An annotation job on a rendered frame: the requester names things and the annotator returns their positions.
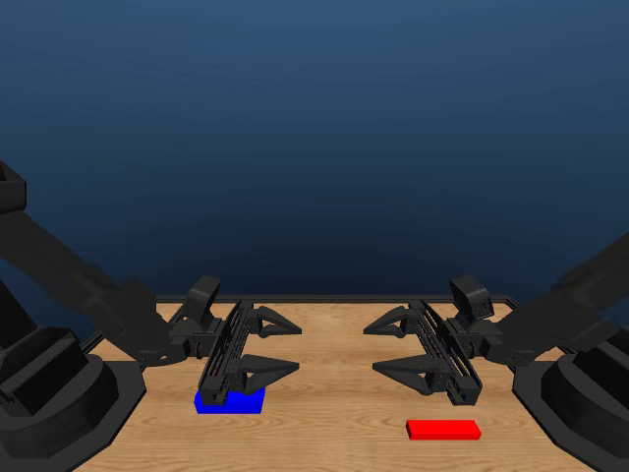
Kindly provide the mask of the blue hollow socket block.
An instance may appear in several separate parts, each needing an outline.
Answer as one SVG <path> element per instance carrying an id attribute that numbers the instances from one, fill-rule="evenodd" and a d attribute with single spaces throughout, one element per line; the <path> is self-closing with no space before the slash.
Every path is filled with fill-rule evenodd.
<path id="1" fill-rule="evenodd" d="M 265 389 L 261 388 L 251 395 L 244 395 L 238 391 L 229 391 L 225 402 L 222 405 L 204 405 L 197 392 L 194 398 L 194 405 L 198 414 L 206 415 L 244 415 L 260 414 L 265 397 Z"/>

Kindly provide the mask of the red peg bar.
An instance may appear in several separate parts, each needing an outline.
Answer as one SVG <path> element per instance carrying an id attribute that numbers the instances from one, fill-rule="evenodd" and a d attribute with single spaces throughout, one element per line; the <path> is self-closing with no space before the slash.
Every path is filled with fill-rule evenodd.
<path id="1" fill-rule="evenodd" d="M 478 441 L 482 432 L 474 420 L 408 420 L 411 441 Z"/>

